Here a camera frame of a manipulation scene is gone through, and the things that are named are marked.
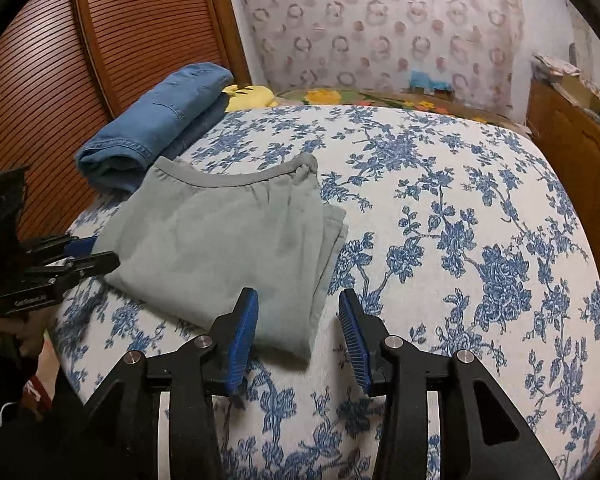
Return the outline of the left hand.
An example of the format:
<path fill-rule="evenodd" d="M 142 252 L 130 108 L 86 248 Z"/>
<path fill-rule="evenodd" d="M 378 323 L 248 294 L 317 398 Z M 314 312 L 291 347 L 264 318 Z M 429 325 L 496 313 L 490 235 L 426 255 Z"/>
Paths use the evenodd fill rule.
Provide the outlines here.
<path fill-rule="evenodd" d="M 0 345 L 10 337 L 18 341 L 17 349 L 26 358 L 37 358 L 44 347 L 44 334 L 57 308 L 34 310 L 28 317 L 2 318 L 0 316 Z"/>

